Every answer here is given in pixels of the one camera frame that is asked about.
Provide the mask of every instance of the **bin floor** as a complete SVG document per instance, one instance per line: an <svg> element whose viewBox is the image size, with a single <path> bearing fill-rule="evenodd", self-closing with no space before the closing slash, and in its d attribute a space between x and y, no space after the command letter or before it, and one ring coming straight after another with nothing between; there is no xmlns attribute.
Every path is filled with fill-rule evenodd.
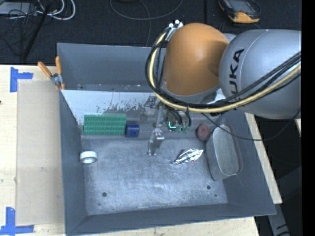
<svg viewBox="0 0 315 236"><path fill-rule="evenodd" d="M83 136L82 146L98 153L97 162L84 166L88 215L227 203L205 151L190 164L170 164L183 149L205 149L197 139L165 139L156 156L147 155L144 139Z"/></svg>

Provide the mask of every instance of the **blue block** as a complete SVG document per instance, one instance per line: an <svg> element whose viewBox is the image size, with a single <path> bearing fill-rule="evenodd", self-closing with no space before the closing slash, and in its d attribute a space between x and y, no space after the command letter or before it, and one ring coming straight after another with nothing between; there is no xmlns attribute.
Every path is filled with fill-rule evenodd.
<svg viewBox="0 0 315 236"><path fill-rule="evenodd" d="M126 137L138 137L140 127L138 124L127 124L126 125Z"/></svg>

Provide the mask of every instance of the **gray bin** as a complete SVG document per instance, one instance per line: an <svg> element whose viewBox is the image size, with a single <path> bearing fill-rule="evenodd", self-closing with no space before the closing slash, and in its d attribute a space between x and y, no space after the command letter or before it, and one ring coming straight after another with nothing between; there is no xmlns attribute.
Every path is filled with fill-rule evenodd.
<svg viewBox="0 0 315 236"><path fill-rule="evenodd" d="M187 134L165 130L156 156L146 154L154 118L140 120L127 114L140 126L137 138L83 135L76 114L89 108L87 92L95 99L106 92L152 92L144 75L149 52L146 47L57 44L66 86L60 90L66 234L275 214L253 141L237 139L241 171L222 180L213 180L207 153L187 165L170 164L182 149L211 150L196 136L196 128L208 123L200 114L191 114L193 126ZM73 90L75 100L68 98L67 90ZM95 106L101 99L95 100ZM218 121L224 120L233 132L251 137L243 112L233 110L222 117ZM83 165L79 154L84 150L97 151L97 162Z"/></svg>

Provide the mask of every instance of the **white tape roll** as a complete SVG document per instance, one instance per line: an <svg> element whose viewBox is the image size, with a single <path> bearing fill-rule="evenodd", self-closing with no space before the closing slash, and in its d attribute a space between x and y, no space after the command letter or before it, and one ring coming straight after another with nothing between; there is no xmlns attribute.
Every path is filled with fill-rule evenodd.
<svg viewBox="0 0 315 236"><path fill-rule="evenodd" d="M84 164L91 164L97 161L97 153L95 151L84 151L80 153L80 161Z"/></svg>

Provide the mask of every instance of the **blue tape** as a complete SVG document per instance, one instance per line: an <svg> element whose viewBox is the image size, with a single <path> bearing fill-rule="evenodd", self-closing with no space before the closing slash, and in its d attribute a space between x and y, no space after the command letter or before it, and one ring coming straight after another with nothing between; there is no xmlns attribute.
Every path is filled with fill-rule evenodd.
<svg viewBox="0 0 315 236"><path fill-rule="evenodd" d="M11 78L10 78L10 92L16 92L18 90L18 80L31 80L33 78L32 73L19 73L18 69L11 67Z"/></svg>
<svg viewBox="0 0 315 236"><path fill-rule="evenodd" d="M15 234L32 233L34 225L31 226L15 226L15 209L11 207L5 208L5 225L0 228L0 235L15 236Z"/></svg>

